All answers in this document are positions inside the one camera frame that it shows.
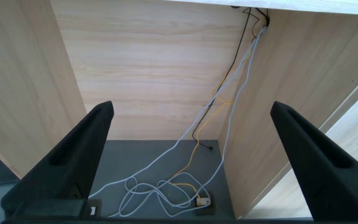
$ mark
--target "wood grain surface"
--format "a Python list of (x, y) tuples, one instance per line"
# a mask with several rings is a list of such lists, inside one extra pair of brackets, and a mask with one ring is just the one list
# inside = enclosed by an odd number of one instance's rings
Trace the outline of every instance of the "wood grain surface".
[[(327, 132), (327, 136), (358, 160), (358, 101)], [(293, 170), (248, 213), (247, 218), (311, 217)]]
[(333, 12), (358, 15), (358, 1), (355, 0), (169, 0), (222, 4), (227, 6), (261, 7), (306, 12)]
[[(358, 86), (358, 16), (272, 11), (234, 113), (224, 163), (237, 217), (290, 170), (270, 118), (275, 100), (315, 126)], [(226, 126), (219, 143), (222, 146)]]
[[(111, 100), (108, 139), (121, 140), (178, 139), (229, 69), (247, 17), (243, 9), (183, 2), (51, 3), (86, 110)], [(254, 22), (251, 17), (240, 57)], [(237, 83), (221, 96), (231, 100)], [(208, 123), (201, 139), (218, 138), (227, 111)]]
[(23, 177), (84, 115), (49, 1), (0, 0), (0, 159)]

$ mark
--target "yellow cable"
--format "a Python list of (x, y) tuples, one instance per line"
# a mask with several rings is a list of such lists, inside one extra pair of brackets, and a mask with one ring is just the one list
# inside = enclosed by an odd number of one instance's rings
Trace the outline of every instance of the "yellow cable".
[(197, 147), (198, 147), (199, 144), (200, 144), (200, 140), (198, 139), (198, 134), (199, 134), (200, 131), (206, 126), (206, 124), (208, 124), (208, 122), (211, 120), (211, 118), (213, 118), (215, 115), (217, 115), (217, 113), (220, 112), (220, 110), (223, 109), (223, 107), (226, 106), (226, 105), (227, 105), (227, 103), (223, 103), (223, 104), (205, 121), (205, 123), (202, 125), (202, 127), (200, 127), (200, 129), (197, 131), (197, 135), (196, 135), (196, 136), (197, 136), (197, 137), (196, 137), (196, 138), (197, 138), (197, 144), (196, 144), (196, 146), (194, 147), (193, 152), (191, 153), (189, 163), (187, 163), (187, 165), (186, 165), (183, 169), (179, 170), (179, 171), (178, 171), (175, 175), (173, 175), (173, 176), (176, 176), (176, 175), (180, 174), (182, 171), (184, 171), (185, 169), (187, 169), (187, 167), (190, 166), (191, 161), (193, 160), (194, 153), (196, 152), (196, 149), (197, 149)]
[(197, 189), (195, 186), (191, 185), (191, 184), (187, 184), (187, 183), (177, 183), (177, 184), (173, 184), (173, 185), (185, 185), (185, 186), (189, 186), (191, 187), (196, 193), (197, 193)]
[[(176, 175), (178, 175), (178, 174), (180, 174), (180, 173), (181, 173), (182, 171), (184, 171), (185, 169), (187, 169), (187, 167), (191, 164), (191, 161), (193, 160), (193, 155), (194, 155), (194, 153), (196, 152), (196, 149), (197, 149), (197, 147), (198, 147), (199, 144), (200, 144), (200, 140), (199, 140), (199, 138), (198, 138), (198, 134), (200, 133), (200, 131), (205, 127), (206, 124), (208, 124), (208, 122), (211, 120), (211, 118), (213, 118), (215, 115), (217, 115), (217, 114), (220, 112), (220, 110), (224, 108), (224, 106), (230, 104), (230, 103), (225, 102), (224, 100), (222, 100), (222, 101), (223, 101), (224, 103), (205, 121), (205, 123), (202, 125), (202, 127), (200, 127), (200, 129), (197, 131), (197, 135), (196, 135), (197, 145), (194, 147), (193, 152), (191, 153), (189, 163), (187, 163), (187, 165), (186, 165), (183, 169), (179, 170), (175, 175), (173, 175), (173, 177), (176, 176)], [(197, 193), (196, 187), (193, 186), (193, 185), (191, 185), (191, 184), (187, 184), (187, 183), (177, 183), (177, 184), (173, 184), (173, 185), (185, 185), (185, 186), (189, 186), (189, 187), (193, 188), (193, 190)]]
[[(246, 58), (244, 61), (248, 60), (249, 57), (250, 57), (250, 55), (251, 55), (251, 51), (249, 52), (247, 58)], [(222, 85), (223, 82), (224, 82), (224, 78), (221, 80), (221, 82), (219, 83), (218, 86)], [(232, 104), (233, 104), (233, 101), (227, 102), (227, 101), (223, 100), (222, 98), (220, 98), (220, 97), (218, 97), (218, 96), (216, 97), (216, 99), (219, 100), (219, 101), (222, 101), (223, 104), (222, 104), (222, 105), (205, 121), (205, 123), (199, 128), (199, 130), (197, 131), (197, 135), (196, 135), (197, 144), (196, 144), (196, 146), (194, 147), (193, 152), (191, 153), (189, 163), (187, 163), (187, 165), (186, 165), (184, 168), (182, 168), (181, 170), (179, 170), (179, 171), (178, 171), (175, 175), (173, 175), (172, 177), (174, 177), (174, 176), (180, 174), (180, 173), (183, 172), (185, 169), (187, 169), (187, 167), (190, 166), (190, 164), (191, 164), (191, 162), (192, 162), (192, 160), (193, 160), (194, 153), (196, 152), (197, 147), (198, 147), (199, 144), (200, 144), (200, 139), (199, 139), (199, 137), (198, 137), (198, 134), (200, 133), (200, 131), (206, 126), (206, 124), (209, 123), (209, 121), (210, 121), (215, 115), (217, 115), (217, 114), (224, 108), (224, 106), (226, 106), (226, 105), (232, 105)], [(187, 183), (177, 183), (177, 184), (173, 184), (173, 185), (185, 185), (185, 186), (189, 186), (189, 187), (191, 187), (191, 188), (197, 193), (196, 187), (193, 186), (193, 185), (191, 185), (191, 184), (187, 184)]]

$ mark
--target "gray carpet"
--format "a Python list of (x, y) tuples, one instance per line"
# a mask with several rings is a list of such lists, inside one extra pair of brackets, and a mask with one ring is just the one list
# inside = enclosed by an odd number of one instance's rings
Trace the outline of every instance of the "gray carpet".
[[(196, 177), (202, 184), (205, 183), (216, 170), (221, 161), (219, 146), (217, 141), (203, 141), (207, 145), (214, 147), (213, 151), (204, 147), (199, 147), (193, 163), (187, 170)], [(123, 179), (139, 169), (148, 165), (152, 160), (159, 156), (169, 147), (173, 146), (175, 141), (107, 141), (98, 171), (96, 173), (93, 188), (91, 192), (95, 192), (108, 182)], [(170, 178), (176, 171), (184, 167), (194, 148), (194, 141), (182, 141), (171, 152), (166, 154), (151, 168), (138, 175), (138, 181), (156, 184), (160, 179)], [(190, 182), (188, 177), (179, 177), (178, 182)], [(0, 186), (0, 200), (13, 185)], [(206, 186), (208, 191), (212, 191), (216, 202), (216, 214), (213, 216), (196, 217), (193, 212), (183, 213), (175, 218), (179, 219), (197, 219), (197, 220), (233, 220), (234, 214), (227, 187), (226, 177), (223, 168), (219, 170), (215, 179)], [(183, 187), (186, 192), (193, 193), (189, 187)], [(182, 202), (184, 195), (178, 194), (176, 189), (170, 187), (164, 188), (165, 193), (170, 194), (170, 199), (174, 202)], [(125, 194), (124, 184), (110, 186), (103, 190), (94, 198), (102, 200), (102, 216), (115, 213), (122, 197)], [(140, 197), (134, 197), (133, 203), (129, 204), (129, 208), (133, 208), (141, 200)], [(169, 212), (177, 212), (179, 210), (168, 209)], [(157, 196), (152, 195), (143, 207), (131, 215), (130, 218), (168, 218), (162, 210)], [(0, 206), (0, 222), (4, 219), (4, 213)]]
[[(98, 171), (91, 193), (100, 189), (104, 184), (121, 180), (130, 176), (139, 169), (150, 164), (157, 156), (174, 145), (175, 141), (108, 141), (105, 145)], [(221, 162), (221, 155), (217, 141), (203, 141), (203, 143), (213, 146), (210, 151), (205, 147), (199, 147), (191, 166), (187, 169), (202, 184), (205, 183), (216, 170)], [(179, 145), (163, 156), (152, 167), (145, 170), (137, 176), (139, 182), (149, 184), (157, 184), (161, 179), (169, 179), (174, 173), (183, 168), (191, 155), (195, 146), (194, 141), (181, 141)], [(177, 182), (190, 182), (189, 177), (178, 177)], [(130, 186), (134, 185), (133, 181), (129, 181)], [(193, 193), (190, 187), (183, 187), (186, 192)], [(213, 216), (195, 216), (193, 212), (182, 213), (175, 217), (179, 219), (201, 219), (201, 220), (233, 220), (234, 213), (231, 205), (229, 189), (227, 187), (226, 176), (221, 168), (216, 177), (206, 186), (208, 191), (212, 191), (216, 202), (216, 214)], [(101, 193), (93, 198), (101, 198), (103, 200), (101, 214), (107, 216), (116, 213), (119, 204), (125, 194), (124, 184), (116, 184), (104, 189)], [(182, 202), (185, 199), (183, 194), (178, 193), (173, 187), (164, 188), (164, 192), (171, 196), (176, 202)], [(136, 195), (134, 203), (128, 204), (129, 212), (136, 207), (143, 199), (143, 195)], [(169, 212), (176, 213), (179, 208), (170, 208)], [(163, 211), (156, 195), (149, 197), (147, 202), (131, 218), (168, 218)]]

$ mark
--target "desk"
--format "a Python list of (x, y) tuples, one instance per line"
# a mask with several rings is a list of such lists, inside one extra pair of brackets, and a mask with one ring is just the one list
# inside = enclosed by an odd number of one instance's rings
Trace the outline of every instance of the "desk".
[[(246, 23), (244, 9), (148, 0), (0, 0), (0, 160), (24, 176), (106, 100), (116, 111), (108, 139), (178, 139), (228, 70)], [(224, 166), (236, 217), (290, 169), (269, 116), (275, 100), (324, 132), (358, 100), (358, 15), (276, 9), (269, 16), (227, 144)], [(251, 25), (239, 55), (250, 45)], [(230, 101), (245, 78), (241, 68), (221, 97)], [(228, 111), (200, 138), (222, 144)]]

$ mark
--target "black plastic foot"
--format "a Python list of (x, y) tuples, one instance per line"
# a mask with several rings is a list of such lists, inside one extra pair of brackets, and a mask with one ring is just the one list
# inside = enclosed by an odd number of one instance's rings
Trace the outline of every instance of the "black plastic foot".
[(13, 184), (19, 181), (19, 178), (0, 161), (0, 185)]

